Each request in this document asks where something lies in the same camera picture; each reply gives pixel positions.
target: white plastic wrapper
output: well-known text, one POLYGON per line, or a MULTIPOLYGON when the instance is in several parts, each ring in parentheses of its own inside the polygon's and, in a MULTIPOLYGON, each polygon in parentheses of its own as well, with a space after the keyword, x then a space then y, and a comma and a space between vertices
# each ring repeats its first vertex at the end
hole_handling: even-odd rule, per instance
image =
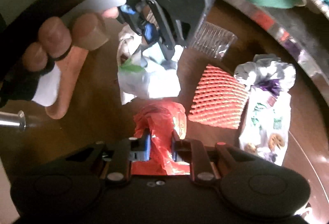
POLYGON ((117 63, 121 104, 126 104, 136 97, 177 97, 181 90, 177 63, 183 47, 176 45, 171 61, 166 61, 159 44, 154 44, 141 54, 141 39, 129 26, 124 26, 119 33, 117 63), (128 59, 121 64, 123 55, 128 59))
POLYGON ((282 165, 288 147, 290 94, 295 68, 275 55, 256 55, 239 65, 234 77, 250 90, 240 147, 272 163, 282 165))

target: finger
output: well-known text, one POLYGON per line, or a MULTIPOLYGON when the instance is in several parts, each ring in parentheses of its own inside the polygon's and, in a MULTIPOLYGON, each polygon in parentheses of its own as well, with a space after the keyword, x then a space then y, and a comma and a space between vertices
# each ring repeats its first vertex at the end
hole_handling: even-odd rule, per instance
POLYGON ((46 67, 48 57, 41 43, 32 43, 22 56, 24 67, 31 72, 36 72, 46 67))
POLYGON ((113 7, 102 13, 102 16, 105 18, 117 18, 119 16, 119 10, 117 7, 113 7))
POLYGON ((75 46, 95 50, 109 40, 100 18, 93 13, 80 16, 72 27, 72 41, 75 46))
POLYGON ((48 18, 38 32, 39 42, 53 58, 63 55, 72 43, 70 30, 58 17, 48 18))

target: crumpled snack package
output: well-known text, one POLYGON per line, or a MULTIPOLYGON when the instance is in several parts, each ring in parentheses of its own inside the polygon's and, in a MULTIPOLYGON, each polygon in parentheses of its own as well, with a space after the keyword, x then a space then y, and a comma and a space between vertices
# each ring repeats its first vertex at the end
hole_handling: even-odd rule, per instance
POLYGON ((119 33, 119 41, 117 64, 121 104, 136 97, 158 99, 179 95, 177 63, 183 47, 176 45, 172 59, 165 60, 158 43, 142 50, 142 37, 129 26, 124 26, 119 33))
POLYGON ((256 55, 253 62, 239 65, 234 77, 250 91, 240 148, 282 165, 291 116, 287 91, 295 82, 294 66, 274 54, 256 55))
POLYGON ((151 133, 150 160, 135 161, 131 166, 134 175, 187 175, 190 165, 172 160, 171 140, 175 130, 180 139, 186 135, 184 107, 170 100, 150 102, 134 116, 136 123, 134 137, 141 138, 144 130, 151 133))

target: cookie image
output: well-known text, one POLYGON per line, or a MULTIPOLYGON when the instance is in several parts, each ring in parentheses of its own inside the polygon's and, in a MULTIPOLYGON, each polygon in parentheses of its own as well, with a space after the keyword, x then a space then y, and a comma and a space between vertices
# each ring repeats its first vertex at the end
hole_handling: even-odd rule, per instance
POLYGON ((280 134, 272 133, 269 137, 269 148, 271 151, 274 151, 275 147, 277 146, 279 149, 283 148, 285 142, 280 134))
POLYGON ((251 143, 248 143, 244 146, 244 150, 247 152, 247 153, 250 153, 250 154, 253 154, 253 155, 256 155, 257 154, 257 148, 254 144, 251 144, 251 143))

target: crumpled red plastic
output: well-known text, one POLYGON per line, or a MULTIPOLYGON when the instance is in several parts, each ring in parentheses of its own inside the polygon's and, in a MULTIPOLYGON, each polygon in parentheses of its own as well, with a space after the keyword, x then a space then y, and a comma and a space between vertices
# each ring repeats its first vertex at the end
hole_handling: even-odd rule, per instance
POLYGON ((134 116, 136 123, 134 137, 141 138, 144 129, 151 133, 150 160, 132 163, 134 175, 186 175, 190 165, 175 162, 171 155, 171 138, 175 130, 180 139, 186 135, 185 108, 170 100, 152 101, 134 116))

